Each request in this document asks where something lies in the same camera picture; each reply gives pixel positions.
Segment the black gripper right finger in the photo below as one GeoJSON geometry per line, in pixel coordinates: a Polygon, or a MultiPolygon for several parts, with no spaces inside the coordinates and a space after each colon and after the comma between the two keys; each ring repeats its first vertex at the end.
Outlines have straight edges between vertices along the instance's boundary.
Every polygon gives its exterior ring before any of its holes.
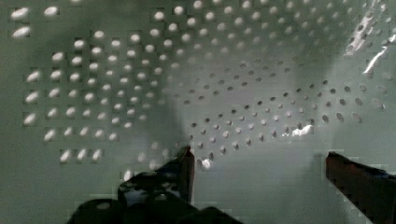
{"type": "Polygon", "coordinates": [[[330,152],[326,177],[373,224],[395,224],[394,175],[330,152]]]}

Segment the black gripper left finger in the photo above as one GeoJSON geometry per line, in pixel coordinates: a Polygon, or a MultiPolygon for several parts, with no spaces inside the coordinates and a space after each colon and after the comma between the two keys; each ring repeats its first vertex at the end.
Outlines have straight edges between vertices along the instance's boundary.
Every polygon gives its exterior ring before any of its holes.
{"type": "Polygon", "coordinates": [[[189,146],[153,172],[122,182],[117,199],[80,205],[66,224],[243,224],[214,206],[191,204],[194,155],[189,146]]]}

